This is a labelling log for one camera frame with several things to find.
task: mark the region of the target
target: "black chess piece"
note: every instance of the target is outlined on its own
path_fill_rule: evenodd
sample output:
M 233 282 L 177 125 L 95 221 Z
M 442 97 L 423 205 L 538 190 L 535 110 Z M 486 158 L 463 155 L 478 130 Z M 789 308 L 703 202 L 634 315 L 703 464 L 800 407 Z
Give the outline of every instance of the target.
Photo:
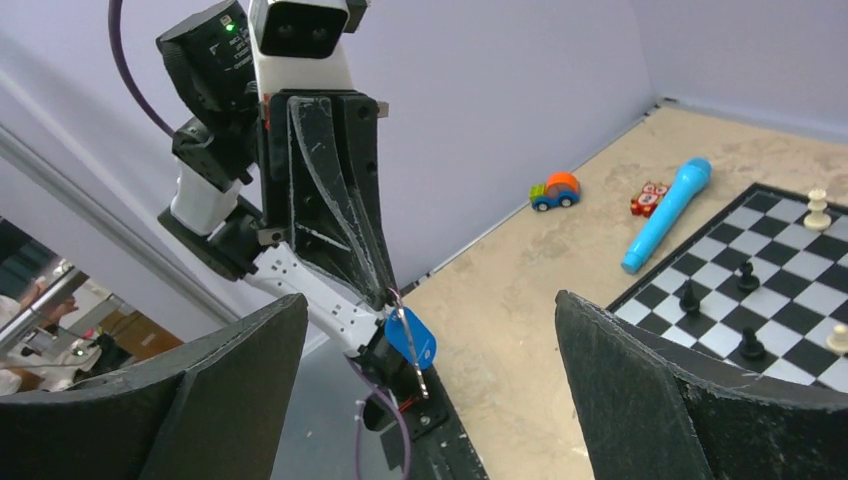
M 751 327 L 742 329 L 742 341 L 739 342 L 739 355 L 746 360 L 759 360 L 766 355 L 766 347 L 757 339 L 757 333 Z
M 695 295 L 692 288 L 692 280 L 686 280 L 683 284 L 683 295 L 680 296 L 680 309 L 686 313 L 698 313 L 701 308 L 701 300 Z
M 751 262 L 745 262 L 740 265 L 739 271 L 742 274 L 736 281 L 736 288 L 746 293 L 751 293 L 760 288 L 760 279 L 754 275 L 754 265 Z

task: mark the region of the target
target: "white wall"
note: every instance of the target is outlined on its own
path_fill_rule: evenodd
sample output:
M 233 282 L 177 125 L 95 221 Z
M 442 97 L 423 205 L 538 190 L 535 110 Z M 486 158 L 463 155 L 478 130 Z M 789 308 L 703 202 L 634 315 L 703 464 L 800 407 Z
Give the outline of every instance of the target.
M 845 0 L 633 0 L 657 94 L 848 141 Z
M 151 104 L 178 126 L 189 114 L 154 39 L 213 2 L 125 3 L 131 70 Z M 120 198 L 151 242 L 169 243 L 153 220 L 174 190 L 169 140 L 120 81 L 106 7 L 105 0 L 84 9 L 6 0 L 0 66 L 73 139 L 76 158 L 49 160 L 93 196 Z M 381 186 L 401 284 L 502 219 L 529 185 L 576 167 L 652 104 L 628 0 L 378 1 L 345 42 L 357 87 L 391 104 L 380 127 Z M 37 149 L 44 131 L 21 131 L 28 127 L 0 115 Z M 169 248 L 237 310 L 267 301 Z

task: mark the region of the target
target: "camera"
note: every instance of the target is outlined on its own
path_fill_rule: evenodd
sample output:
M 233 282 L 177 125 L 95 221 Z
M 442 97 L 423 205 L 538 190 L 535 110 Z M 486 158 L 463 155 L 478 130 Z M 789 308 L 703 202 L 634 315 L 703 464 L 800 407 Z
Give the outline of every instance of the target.
M 263 55 L 316 60 L 333 54 L 350 18 L 346 0 L 253 0 L 249 14 Z

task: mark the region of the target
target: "white chess pawn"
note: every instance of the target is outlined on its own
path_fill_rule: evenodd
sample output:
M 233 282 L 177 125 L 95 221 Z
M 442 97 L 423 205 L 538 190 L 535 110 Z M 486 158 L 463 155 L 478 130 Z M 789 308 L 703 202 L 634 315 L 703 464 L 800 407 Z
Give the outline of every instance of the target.
M 838 355 L 848 353 L 848 327 L 841 323 L 833 327 L 833 333 L 827 337 L 827 348 Z
M 830 226 L 830 215 L 824 213 L 824 209 L 827 208 L 826 196 L 827 192 L 821 188 L 817 188 L 807 195 L 807 198 L 810 199 L 810 203 L 807 204 L 810 213 L 804 217 L 804 226 L 808 229 L 821 232 Z

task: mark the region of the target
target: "toy car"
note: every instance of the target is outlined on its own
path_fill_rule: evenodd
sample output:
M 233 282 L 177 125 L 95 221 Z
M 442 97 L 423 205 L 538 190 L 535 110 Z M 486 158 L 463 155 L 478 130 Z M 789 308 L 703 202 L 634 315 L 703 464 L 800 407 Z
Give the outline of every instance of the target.
M 580 182 L 567 172 L 555 173 L 548 178 L 548 183 L 530 189 L 530 205 L 538 212 L 556 206 L 570 207 L 579 201 Z

